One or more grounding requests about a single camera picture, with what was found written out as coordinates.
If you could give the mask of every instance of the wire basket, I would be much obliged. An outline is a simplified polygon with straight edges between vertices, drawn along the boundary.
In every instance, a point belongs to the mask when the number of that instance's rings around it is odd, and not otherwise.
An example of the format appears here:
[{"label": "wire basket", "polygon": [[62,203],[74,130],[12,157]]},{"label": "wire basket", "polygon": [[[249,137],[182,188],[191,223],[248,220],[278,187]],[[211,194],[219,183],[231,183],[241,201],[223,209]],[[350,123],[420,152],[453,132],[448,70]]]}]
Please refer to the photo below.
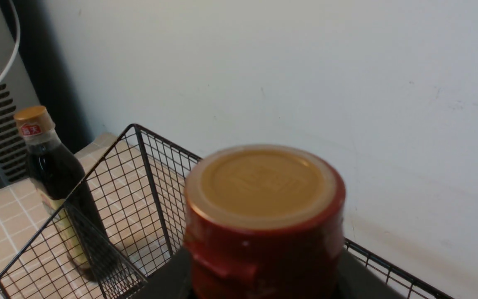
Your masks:
[{"label": "wire basket", "polygon": [[[129,125],[76,186],[89,188],[106,228],[86,219],[72,192],[0,273],[0,298],[123,299],[148,283],[182,246],[184,179],[201,158],[141,127]],[[58,222],[70,221],[98,279],[78,273]],[[452,299],[347,240],[354,257],[407,298]]]}]

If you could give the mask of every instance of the jar lid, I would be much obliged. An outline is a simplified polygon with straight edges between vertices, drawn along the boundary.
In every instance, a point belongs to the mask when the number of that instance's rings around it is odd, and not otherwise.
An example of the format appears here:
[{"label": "jar lid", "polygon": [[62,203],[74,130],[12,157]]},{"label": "jar lid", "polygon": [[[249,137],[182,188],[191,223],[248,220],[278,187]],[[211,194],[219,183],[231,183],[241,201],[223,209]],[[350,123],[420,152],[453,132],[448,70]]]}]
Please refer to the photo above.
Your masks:
[{"label": "jar lid", "polygon": [[318,157],[299,149],[251,145],[203,159],[189,174],[185,194],[201,217],[254,230],[303,223],[333,200],[336,179]]},{"label": "jar lid", "polygon": [[32,106],[14,115],[16,126],[23,137],[34,136],[55,128],[55,123],[45,106]]}]

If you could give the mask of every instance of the red logo label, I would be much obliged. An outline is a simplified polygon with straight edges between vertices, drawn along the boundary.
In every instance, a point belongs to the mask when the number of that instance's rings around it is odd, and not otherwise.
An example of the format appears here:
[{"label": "red logo label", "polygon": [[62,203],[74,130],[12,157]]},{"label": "red logo label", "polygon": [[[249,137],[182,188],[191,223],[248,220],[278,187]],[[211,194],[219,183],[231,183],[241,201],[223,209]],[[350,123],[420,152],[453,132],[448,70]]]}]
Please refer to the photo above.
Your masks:
[{"label": "red logo label", "polygon": [[21,134],[23,136],[34,136],[41,134],[41,128],[39,125],[31,125],[30,123],[26,123],[25,125],[21,126]]}]

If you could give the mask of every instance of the black surface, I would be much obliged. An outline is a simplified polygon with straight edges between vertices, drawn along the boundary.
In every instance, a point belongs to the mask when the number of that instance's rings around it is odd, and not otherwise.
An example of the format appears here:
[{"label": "black surface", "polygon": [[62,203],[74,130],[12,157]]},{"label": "black surface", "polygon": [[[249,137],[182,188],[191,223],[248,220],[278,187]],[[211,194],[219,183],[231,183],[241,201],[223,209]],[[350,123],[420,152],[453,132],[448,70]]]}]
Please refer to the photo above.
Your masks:
[{"label": "black surface", "polygon": [[[182,248],[157,270],[134,299],[196,299],[191,290],[190,257]],[[351,254],[343,251],[338,267],[338,285],[331,299],[400,299]]]}]

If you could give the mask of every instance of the white cable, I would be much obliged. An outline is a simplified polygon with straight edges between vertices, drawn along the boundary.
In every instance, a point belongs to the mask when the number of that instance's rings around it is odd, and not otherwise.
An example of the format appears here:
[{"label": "white cable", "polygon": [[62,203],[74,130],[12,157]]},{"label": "white cable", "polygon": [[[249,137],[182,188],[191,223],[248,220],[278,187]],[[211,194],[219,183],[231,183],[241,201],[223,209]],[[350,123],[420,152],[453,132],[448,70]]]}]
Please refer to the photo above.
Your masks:
[{"label": "white cable", "polygon": [[16,59],[17,49],[20,47],[20,40],[21,40],[20,20],[17,18],[16,7],[14,6],[14,3],[12,2],[12,0],[8,0],[8,2],[10,3],[10,6],[12,8],[12,13],[14,14],[14,21],[16,22],[16,43],[14,45],[14,50],[12,51],[12,55],[10,55],[10,59],[8,59],[7,65],[5,66],[5,68],[0,74],[0,83],[1,81],[3,81],[6,74],[8,73],[8,70],[10,70],[12,64],[14,63],[14,60]]}]

